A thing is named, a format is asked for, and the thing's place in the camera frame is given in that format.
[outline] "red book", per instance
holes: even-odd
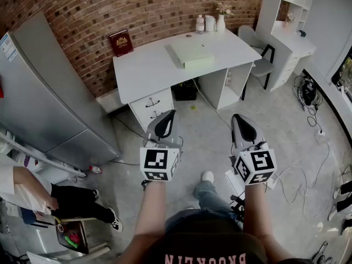
[[[130,35],[127,29],[121,30],[109,36],[111,46],[117,57],[123,56],[133,51]]]

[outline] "gray chair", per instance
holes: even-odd
[[[248,25],[241,25],[238,28],[238,37],[241,38],[244,42],[246,42],[249,46],[251,46],[255,51],[257,51],[257,53],[259,53],[262,56],[261,59],[254,61],[255,67],[252,67],[250,74],[258,78],[266,75],[266,80],[264,85],[264,89],[266,90],[266,87],[269,82],[270,73],[273,72],[275,68],[273,65],[275,49],[271,45],[269,44],[266,45],[265,43],[263,43],[258,38],[253,28],[251,28]],[[264,58],[265,54],[269,49],[271,49],[270,62]],[[246,87],[247,87],[247,82],[243,88],[243,92],[241,96],[242,101],[244,100]]]

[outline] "white vase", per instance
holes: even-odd
[[[225,21],[224,21],[224,15],[219,14],[219,18],[216,21],[216,31],[224,32],[225,29],[226,29],[226,26],[225,26]]]

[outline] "black t-shirt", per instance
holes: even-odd
[[[264,247],[249,234],[241,233],[232,219],[212,214],[190,216],[155,242],[144,258],[152,264],[252,264],[268,263]],[[280,264],[311,264],[289,259]]]

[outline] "person's arm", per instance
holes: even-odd
[[[264,184],[246,186],[245,196],[244,233],[251,234],[260,240],[270,263],[294,258],[273,236]]]
[[[57,200],[50,196],[43,185],[35,178],[35,176],[25,167],[13,167],[13,183],[22,184],[34,196],[45,201],[46,206],[52,210],[59,208]]]
[[[140,263],[150,246],[165,234],[166,183],[147,184],[132,242],[117,260],[118,264]]]

